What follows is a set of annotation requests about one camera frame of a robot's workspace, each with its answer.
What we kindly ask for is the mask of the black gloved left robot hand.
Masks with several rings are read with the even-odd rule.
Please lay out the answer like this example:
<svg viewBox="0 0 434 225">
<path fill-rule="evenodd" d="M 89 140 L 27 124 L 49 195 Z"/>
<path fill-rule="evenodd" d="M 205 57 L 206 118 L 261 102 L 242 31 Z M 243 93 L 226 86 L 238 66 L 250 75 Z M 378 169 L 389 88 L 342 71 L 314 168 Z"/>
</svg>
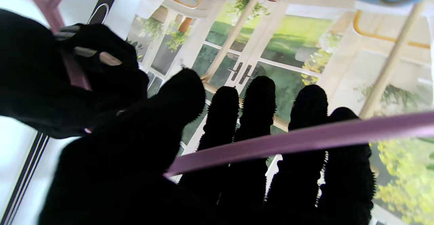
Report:
<svg viewBox="0 0 434 225">
<path fill-rule="evenodd" d="M 205 107 L 184 68 L 160 91 L 61 152 L 38 225 L 368 225 L 368 143 L 284 154 L 265 191 L 265 159 L 164 177 L 185 126 Z"/>
</svg>

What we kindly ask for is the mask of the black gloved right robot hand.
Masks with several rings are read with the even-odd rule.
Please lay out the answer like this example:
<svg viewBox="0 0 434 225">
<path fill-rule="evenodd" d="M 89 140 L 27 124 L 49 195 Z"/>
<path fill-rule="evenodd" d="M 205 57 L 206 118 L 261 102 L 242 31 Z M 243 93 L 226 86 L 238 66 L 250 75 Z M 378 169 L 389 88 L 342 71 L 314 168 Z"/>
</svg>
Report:
<svg viewBox="0 0 434 225">
<path fill-rule="evenodd" d="M 1 9 L 1 116 L 55 139 L 82 137 L 147 98 L 135 47 L 106 25 L 59 34 Z"/>
</svg>

